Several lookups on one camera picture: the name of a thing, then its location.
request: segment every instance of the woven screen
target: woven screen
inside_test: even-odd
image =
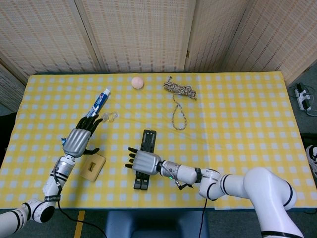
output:
[[[224,71],[282,71],[286,84],[317,59],[316,0],[256,0],[244,15]]]
[[[67,1],[1,1],[0,22],[0,52],[25,76],[96,71]]]
[[[83,0],[107,71],[184,68],[193,0]]]
[[[0,67],[0,103],[17,112],[22,101],[24,85],[7,70]]]
[[[197,1],[185,70],[219,71],[248,0]]]

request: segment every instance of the rope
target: rope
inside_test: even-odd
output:
[[[172,116],[173,127],[176,130],[184,130],[187,126],[187,119],[186,119],[185,113],[183,112],[182,106],[175,100],[174,96],[175,96],[175,94],[179,94],[179,95],[188,96],[191,99],[196,100],[197,99],[196,98],[196,91],[193,90],[191,86],[181,86],[181,85],[178,85],[177,83],[172,83],[171,80],[172,80],[172,76],[169,77],[168,81],[165,82],[163,86],[168,92],[173,93],[173,101],[176,103],[176,107],[175,107],[175,110],[174,110],[173,116]],[[185,125],[183,127],[177,127],[174,123],[174,116],[175,116],[175,113],[176,113],[176,110],[178,107],[180,108],[180,111],[181,111],[181,113],[184,117],[184,120],[185,120]]]

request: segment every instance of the electrical outlet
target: electrical outlet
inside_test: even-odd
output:
[[[296,99],[297,99],[300,110],[309,111],[311,109],[311,105],[309,103],[310,96],[307,93],[307,89],[302,83],[296,84],[295,95],[296,95]]]

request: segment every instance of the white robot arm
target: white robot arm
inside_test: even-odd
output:
[[[75,158],[82,154],[95,154],[99,151],[99,148],[92,151],[86,149],[91,135],[102,121],[102,119],[95,121],[97,117],[98,115],[82,118],[69,134],[63,145],[65,155],[58,159],[42,189],[44,201],[31,199],[19,208],[0,215],[0,238],[19,231],[30,219],[38,223],[45,223],[51,219],[56,202],[60,200],[62,188],[75,166]]]
[[[130,162],[126,167],[155,175],[170,177],[181,190],[186,185],[200,183],[199,194],[212,201],[224,195],[249,199],[256,211],[261,234],[268,238],[303,238],[303,234],[286,213],[297,200],[295,189],[266,168],[255,167],[244,176],[220,175],[216,170],[199,169],[162,161],[153,153],[128,148]]]

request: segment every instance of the clear plastic object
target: clear plastic object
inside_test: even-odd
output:
[[[114,119],[118,117],[117,112],[112,112],[112,113],[104,113],[102,114],[101,118],[103,119],[103,122],[113,122]]]

